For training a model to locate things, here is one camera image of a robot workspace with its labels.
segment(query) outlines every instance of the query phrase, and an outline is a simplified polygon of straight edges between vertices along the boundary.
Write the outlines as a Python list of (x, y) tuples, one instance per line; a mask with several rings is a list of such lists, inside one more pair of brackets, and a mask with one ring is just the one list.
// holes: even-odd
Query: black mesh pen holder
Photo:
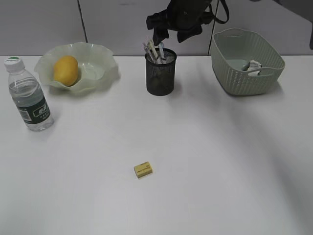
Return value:
[(149, 55), (146, 58), (146, 85), (147, 91), (153, 95), (167, 95), (174, 89), (175, 62), (177, 55), (170, 49), (164, 49), (166, 61), (164, 64), (155, 64)]

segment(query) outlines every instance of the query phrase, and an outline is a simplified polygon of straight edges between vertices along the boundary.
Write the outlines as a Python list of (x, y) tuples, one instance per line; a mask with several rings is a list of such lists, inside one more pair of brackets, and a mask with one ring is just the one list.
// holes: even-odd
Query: eraser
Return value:
[(145, 162), (143, 164), (137, 165), (134, 167), (137, 178), (148, 175), (152, 173), (152, 167), (149, 162)]

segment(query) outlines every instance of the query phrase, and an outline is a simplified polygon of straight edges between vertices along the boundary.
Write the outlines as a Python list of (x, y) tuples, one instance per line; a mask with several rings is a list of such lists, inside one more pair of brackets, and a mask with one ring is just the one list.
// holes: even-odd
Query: water bottle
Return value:
[(20, 57), (9, 57), (4, 61), (9, 74), (9, 90), (26, 126), (32, 131), (50, 127), (53, 117), (44, 93), (34, 76), (25, 69)]

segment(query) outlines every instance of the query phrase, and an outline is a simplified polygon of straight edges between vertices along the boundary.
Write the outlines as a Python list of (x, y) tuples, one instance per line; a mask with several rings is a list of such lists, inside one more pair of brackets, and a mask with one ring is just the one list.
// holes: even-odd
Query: glass bowl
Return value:
[[(69, 87), (53, 80), (53, 65), (64, 55), (72, 55), (78, 61), (78, 79)], [(80, 42), (57, 46), (48, 51), (37, 62), (35, 72), (43, 85), (79, 92), (95, 88), (99, 83), (110, 79), (111, 72), (117, 71), (116, 68), (112, 51), (101, 45)]]

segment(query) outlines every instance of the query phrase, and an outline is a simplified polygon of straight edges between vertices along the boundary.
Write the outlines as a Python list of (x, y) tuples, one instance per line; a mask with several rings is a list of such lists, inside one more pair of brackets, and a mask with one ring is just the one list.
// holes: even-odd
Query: green plastic basket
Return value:
[[(240, 28), (214, 34), (212, 67), (224, 90), (232, 95), (255, 95), (268, 91), (282, 73), (285, 62), (261, 35)], [(242, 61), (256, 60), (262, 68), (242, 71)], [(259, 75), (250, 73), (260, 71)]]

